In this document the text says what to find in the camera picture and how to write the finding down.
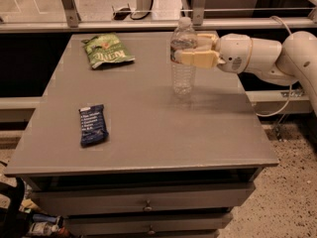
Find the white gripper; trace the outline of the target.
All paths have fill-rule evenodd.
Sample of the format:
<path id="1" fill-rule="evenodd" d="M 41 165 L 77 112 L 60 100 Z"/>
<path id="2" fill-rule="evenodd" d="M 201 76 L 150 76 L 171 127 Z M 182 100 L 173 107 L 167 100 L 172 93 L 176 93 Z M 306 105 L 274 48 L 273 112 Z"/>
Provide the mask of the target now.
<path id="1" fill-rule="evenodd" d="M 215 34 L 198 34 L 197 48 L 209 51 L 176 51 L 174 58 L 178 63 L 201 68 L 217 66 L 222 71 L 241 73 L 247 67 L 252 40 L 246 35 L 228 34 L 218 40 Z"/>

